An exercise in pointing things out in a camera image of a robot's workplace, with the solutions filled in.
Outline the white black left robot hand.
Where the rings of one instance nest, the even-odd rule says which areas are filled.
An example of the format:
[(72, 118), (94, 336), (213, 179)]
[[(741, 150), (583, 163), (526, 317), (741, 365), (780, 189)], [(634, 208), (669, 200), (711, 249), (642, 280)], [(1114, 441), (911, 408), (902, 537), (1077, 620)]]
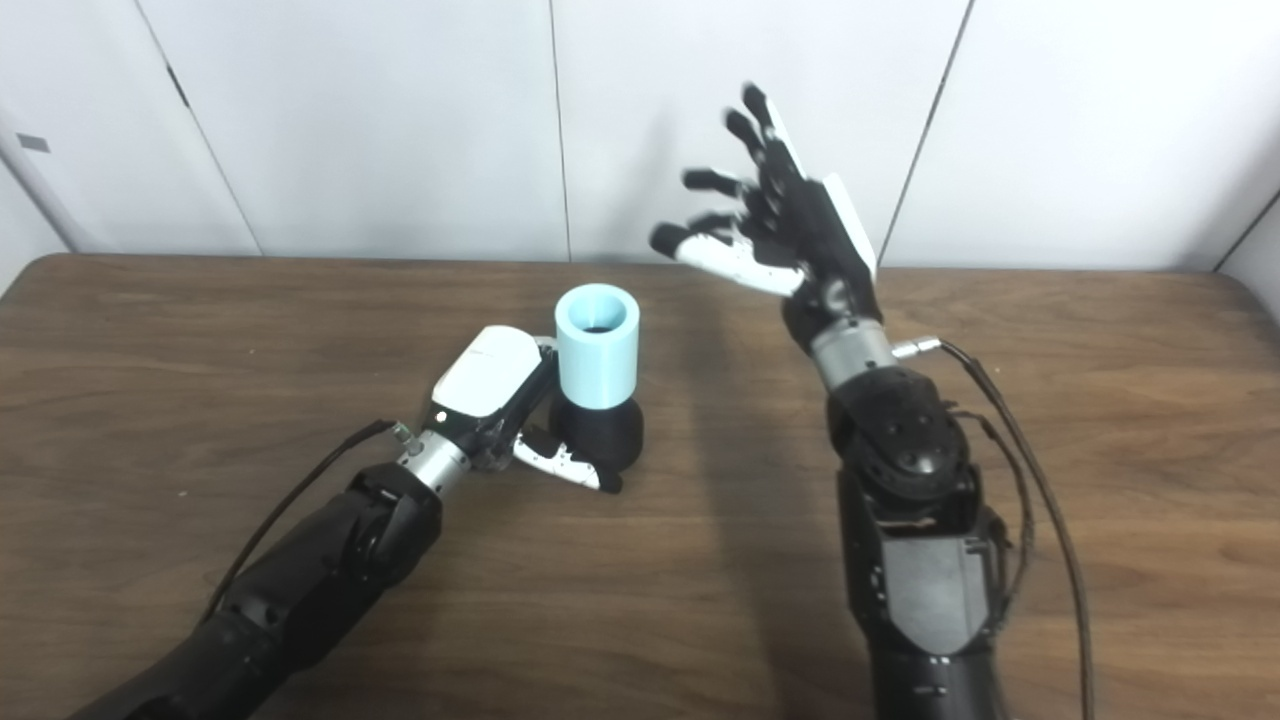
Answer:
[(622, 491), (617, 471), (531, 423), (558, 389), (556, 341), (509, 325), (486, 325), (435, 383), (421, 430), (399, 464), (438, 498), (471, 471), (512, 461), (607, 495)]

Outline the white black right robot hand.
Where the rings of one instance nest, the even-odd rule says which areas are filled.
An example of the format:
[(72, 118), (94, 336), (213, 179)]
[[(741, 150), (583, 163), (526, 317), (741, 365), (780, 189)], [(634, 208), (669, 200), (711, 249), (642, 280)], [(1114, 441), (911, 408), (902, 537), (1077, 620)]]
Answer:
[(745, 147), (755, 176), (709, 167), (686, 169), (686, 190), (737, 202), (684, 224), (657, 224), (649, 245), (659, 255), (774, 295), (792, 341), (809, 354), (833, 325), (884, 319), (876, 296), (877, 256), (837, 176), (817, 179), (801, 167), (772, 99), (753, 82), (744, 109), (724, 113), (724, 128)]

